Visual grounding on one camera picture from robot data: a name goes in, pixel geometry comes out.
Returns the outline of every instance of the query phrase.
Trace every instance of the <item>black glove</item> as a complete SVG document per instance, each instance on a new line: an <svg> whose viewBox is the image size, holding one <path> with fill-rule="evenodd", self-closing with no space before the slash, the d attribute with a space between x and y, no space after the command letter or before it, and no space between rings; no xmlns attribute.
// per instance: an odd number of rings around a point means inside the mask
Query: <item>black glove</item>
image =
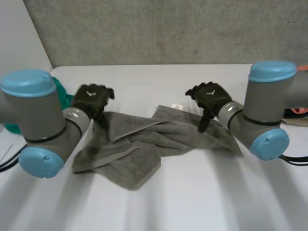
<svg viewBox="0 0 308 231"><path fill-rule="evenodd" d="M217 83L201 83L188 90L185 95L190 95L199 107L202 107L203 117L199 124L199 131L205 132L210 119L218 116L221 108L232 101L230 95Z"/></svg>
<svg viewBox="0 0 308 231"><path fill-rule="evenodd" d="M71 105L84 111L89 119L96 120L103 129L108 129L103 111L109 98L115 98L114 90L111 88L96 84L81 85Z"/></svg>

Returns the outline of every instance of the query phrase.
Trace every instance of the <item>red object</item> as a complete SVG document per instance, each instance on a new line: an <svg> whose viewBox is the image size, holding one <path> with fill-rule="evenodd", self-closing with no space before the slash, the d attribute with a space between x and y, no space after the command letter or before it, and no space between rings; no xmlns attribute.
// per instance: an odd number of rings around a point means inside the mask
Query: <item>red object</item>
<svg viewBox="0 0 308 231"><path fill-rule="evenodd" d="M308 71L308 65L298 66L296 69L297 71ZM296 114L303 114L308 112L308 108L292 108L291 110Z"/></svg>

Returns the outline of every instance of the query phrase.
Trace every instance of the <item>cable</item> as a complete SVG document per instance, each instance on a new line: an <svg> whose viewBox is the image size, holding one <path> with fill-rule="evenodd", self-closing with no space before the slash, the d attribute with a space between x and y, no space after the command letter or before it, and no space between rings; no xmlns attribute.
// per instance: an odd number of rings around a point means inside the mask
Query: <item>cable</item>
<svg viewBox="0 0 308 231"><path fill-rule="evenodd" d="M16 159L14 162L9 164L8 166L5 166L3 168L0 168L0 172L4 172L6 170L9 170L10 168L14 167L18 163L18 159Z"/></svg>
<svg viewBox="0 0 308 231"><path fill-rule="evenodd" d="M3 164L1 164L0 165L0 172L4 172L4 171L14 167L18 163L18 158L17 159L15 159L15 158L18 157L18 155L21 153L22 150L24 150L24 148L26 148L26 144L14 156L12 156L9 160L7 160Z"/></svg>
<svg viewBox="0 0 308 231"><path fill-rule="evenodd" d="M291 157L291 156L281 155L280 158L292 162L308 162L308 156Z"/></svg>
<svg viewBox="0 0 308 231"><path fill-rule="evenodd" d="M287 162L288 164L291 164L291 165L295 165L295 166L308 166L308 163L306 163L306 164L296 164L296 163L292 163L292 162L290 162L290 161L288 161L288 160L285 160L285 159L283 159L283 158L281 158L281 157L279 157L281 160L284 160L285 162Z"/></svg>

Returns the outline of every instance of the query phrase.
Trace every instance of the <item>table surface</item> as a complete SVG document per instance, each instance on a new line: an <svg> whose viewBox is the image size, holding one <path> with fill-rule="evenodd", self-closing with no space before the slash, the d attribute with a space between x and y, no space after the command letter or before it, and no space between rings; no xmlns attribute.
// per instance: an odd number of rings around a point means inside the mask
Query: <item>table surface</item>
<svg viewBox="0 0 308 231"><path fill-rule="evenodd" d="M80 84L112 87L106 111L151 117L158 105L202 111L185 91L201 82L221 84L244 102L250 65L136 65L58 67L51 74L68 93ZM291 143L286 155L307 155L308 129L282 125ZM162 158L158 171L137 191L95 175L74 175L71 165L87 135L58 176L37 179L19 166L0 174L2 231L306 231L308 168L282 160L260 161L195 149ZM3 131L2 147L24 140Z"/></svg>

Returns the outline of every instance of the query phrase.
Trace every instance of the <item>concrete wall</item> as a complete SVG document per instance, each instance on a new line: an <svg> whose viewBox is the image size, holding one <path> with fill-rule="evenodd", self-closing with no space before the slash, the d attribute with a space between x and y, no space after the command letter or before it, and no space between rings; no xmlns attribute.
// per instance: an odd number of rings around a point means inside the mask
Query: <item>concrete wall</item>
<svg viewBox="0 0 308 231"><path fill-rule="evenodd" d="M24 0L53 67L308 64L307 0Z"/></svg>

